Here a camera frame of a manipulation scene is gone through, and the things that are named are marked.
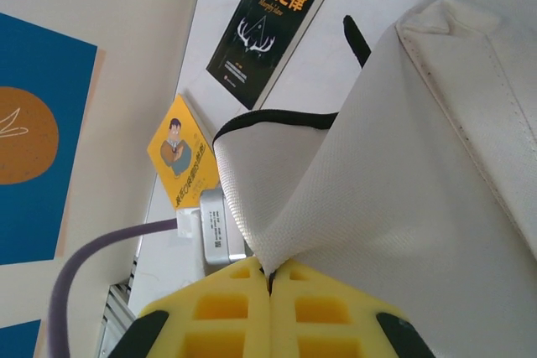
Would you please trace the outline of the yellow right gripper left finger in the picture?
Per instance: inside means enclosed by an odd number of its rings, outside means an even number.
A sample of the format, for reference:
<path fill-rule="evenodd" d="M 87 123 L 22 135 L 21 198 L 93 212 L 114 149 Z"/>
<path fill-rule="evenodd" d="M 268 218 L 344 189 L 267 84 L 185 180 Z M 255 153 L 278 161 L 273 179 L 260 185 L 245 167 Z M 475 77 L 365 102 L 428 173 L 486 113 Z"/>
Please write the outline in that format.
<path fill-rule="evenodd" d="M 269 357 L 269 291 L 257 258 L 147 305 L 111 357 Z"/>

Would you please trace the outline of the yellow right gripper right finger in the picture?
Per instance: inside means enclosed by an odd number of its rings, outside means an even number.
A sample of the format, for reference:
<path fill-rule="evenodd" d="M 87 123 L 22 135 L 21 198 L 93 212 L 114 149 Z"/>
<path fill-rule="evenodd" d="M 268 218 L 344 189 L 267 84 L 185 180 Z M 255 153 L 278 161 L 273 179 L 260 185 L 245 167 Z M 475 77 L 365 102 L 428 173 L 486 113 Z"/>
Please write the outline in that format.
<path fill-rule="evenodd" d="M 289 260 L 270 274 L 272 357 L 433 357 L 406 314 Z"/>

